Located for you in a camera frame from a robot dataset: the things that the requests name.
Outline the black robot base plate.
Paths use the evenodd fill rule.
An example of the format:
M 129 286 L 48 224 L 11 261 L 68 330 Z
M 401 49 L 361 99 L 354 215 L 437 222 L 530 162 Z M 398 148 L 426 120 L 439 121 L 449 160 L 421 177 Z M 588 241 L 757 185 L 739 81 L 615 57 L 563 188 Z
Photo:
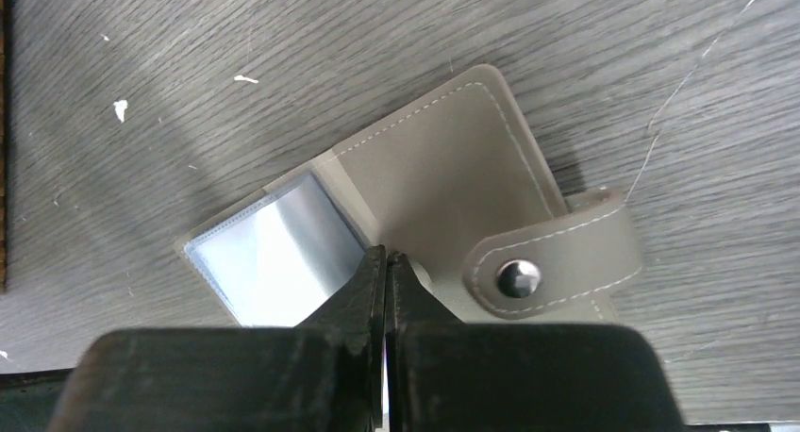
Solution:
M 1 374 L 1 431 L 45 431 L 71 372 Z

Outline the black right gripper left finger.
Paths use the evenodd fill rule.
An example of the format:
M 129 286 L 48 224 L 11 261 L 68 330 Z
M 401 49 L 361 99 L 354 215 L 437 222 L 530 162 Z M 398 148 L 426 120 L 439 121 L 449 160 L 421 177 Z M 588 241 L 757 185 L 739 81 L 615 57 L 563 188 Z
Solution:
M 68 377 L 52 431 L 373 431 L 387 251 L 294 327 L 129 328 Z

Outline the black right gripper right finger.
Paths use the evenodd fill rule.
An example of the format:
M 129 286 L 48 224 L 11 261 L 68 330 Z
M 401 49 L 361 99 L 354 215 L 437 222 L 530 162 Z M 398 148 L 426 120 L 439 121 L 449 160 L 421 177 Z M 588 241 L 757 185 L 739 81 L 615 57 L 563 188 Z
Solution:
M 386 278 L 394 431 L 681 431 L 648 341 L 617 324 L 470 324 L 426 290 L 408 258 Z

